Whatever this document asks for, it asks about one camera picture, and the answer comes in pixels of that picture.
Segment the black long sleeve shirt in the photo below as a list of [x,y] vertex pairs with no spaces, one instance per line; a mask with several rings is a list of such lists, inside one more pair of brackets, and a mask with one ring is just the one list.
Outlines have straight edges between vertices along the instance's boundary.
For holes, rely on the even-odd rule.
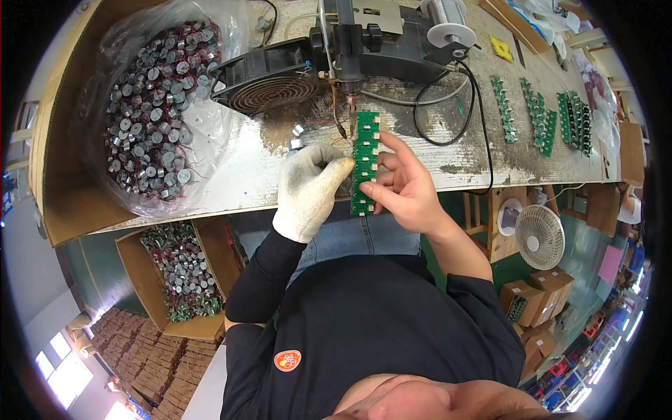
[[426,260],[354,255],[306,269],[285,291],[305,244],[272,230],[234,285],[225,311],[222,419],[322,419],[372,374],[516,386],[525,352],[492,283],[448,276]]

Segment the yellow plastic part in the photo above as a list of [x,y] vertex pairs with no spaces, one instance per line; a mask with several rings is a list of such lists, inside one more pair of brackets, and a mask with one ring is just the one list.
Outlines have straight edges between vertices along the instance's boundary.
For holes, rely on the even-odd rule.
[[509,51],[509,45],[506,42],[498,40],[490,35],[490,43],[493,45],[493,50],[495,50],[497,56],[504,58],[508,62],[513,62],[513,57]]

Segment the solder wire spool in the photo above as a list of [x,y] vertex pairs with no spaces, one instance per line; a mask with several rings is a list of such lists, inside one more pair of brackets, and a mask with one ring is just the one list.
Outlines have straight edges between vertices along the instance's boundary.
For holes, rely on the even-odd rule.
[[476,44],[476,34],[464,21],[466,6],[462,0],[423,0],[420,10],[434,24],[427,31],[429,43],[438,48],[459,42],[467,48]]

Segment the workbench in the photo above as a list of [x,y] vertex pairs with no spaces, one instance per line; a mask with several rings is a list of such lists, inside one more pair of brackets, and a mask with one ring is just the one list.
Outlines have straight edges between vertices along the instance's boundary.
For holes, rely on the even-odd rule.
[[[267,8],[263,2],[254,3],[258,3],[254,6],[258,14]],[[316,0],[276,0],[275,3],[280,13],[270,44],[284,40],[285,28],[291,19],[315,13],[317,10]],[[420,4],[417,0],[398,0],[398,3],[409,7],[418,7]],[[596,135],[593,134],[593,154],[590,157],[583,156],[562,142],[559,121],[550,158],[543,157],[533,144],[532,121],[519,78],[527,78],[532,83],[532,89],[544,95],[547,108],[557,111],[557,92],[575,90],[584,101],[586,100],[581,76],[573,62],[569,63],[568,71],[563,71],[557,63],[553,49],[538,56],[520,42],[525,63],[523,67],[516,53],[511,32],[478,5],[469,3],[468,0],[466,4],[466,23],[476,32],[476,42],[482,47],[482,50],[472,48],[466,62],[475,74],[482,93],[492,150],[493,186],[607,181],[600,142]],[[266,18],[270,18],[272,14],[270,11],[266,14]],[[296,21],[290,28],[290,39],[307,36],[312,26],[314,18]],[[514,57],[513,63],[495,55],[489,41],[490,35],[508,43]],[[504,140],[499,107],[490,82],[492,74],[505,81],[507,97],[515,113],[519,140],[512,144],[507,144]],[[464,76],[460,74],[449,75],[444,79],[445,83],[442,82],[430,89],[424,98],[431,99],[445,95],[459,86],[463,78]],[[413,83],[382,77],[368,77],[363,86],[369,91],[407,101],[414,100],[422,88]],[[457,101],[460,101],[466,115],[470,103],[470,90],[467,83],[458,95],[421,108],[420,124],[431,138],[446,141],[460,130],[464,119],[460,117]],[[330,107],[329,93],[318,98],[312,106],[314,112],[308,116],[307,129],[302,135],[306,145],[317,142],[331,144],[340,138],[331,118]],[[391,132],[407,142],[429,169],[437,191],[473,190],[488,186],[490,173],[477,103],[474,105],[472,120],[464,137],[455,144],[441,147],[428,143],[418,135],[413,125],[412,107],[394,105],[361,95],[358,110],[380,112],[380,129]],[[170,220],[276,207],[278,173],[288,154],[287,143],[292,137],[291,129],[305,115],[287,109],[267,112],[254,118],[236,112],[233,114],[231,134],[224,158],[216,173],[207,180],[208,184],[202,197],[187,214],[164,220],[135,218],[104,230],[137,228]],[[339,119],[341,121],[347,119],[344,104],[340,108]],[[348,121],[343,125],[348,131]],[[343,150],[346,155],[351,153],[348,140],[338,141],[335,146]],[[610,169],[610,175],[612,179],[616,179],[618,171]]]

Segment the bare hand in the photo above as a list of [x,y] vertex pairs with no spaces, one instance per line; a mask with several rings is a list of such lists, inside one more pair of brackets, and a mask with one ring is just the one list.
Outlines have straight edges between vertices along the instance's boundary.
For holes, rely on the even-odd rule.
[[380,142],[395,151],[378,154],[378,166],[387,171],[379,171],[376,182],[360,184],[360,190],[376,202],[374,214],[385,207],[406,230],[433,231],[449,216],[439,204],[429,171],[398,137],[381,131]]

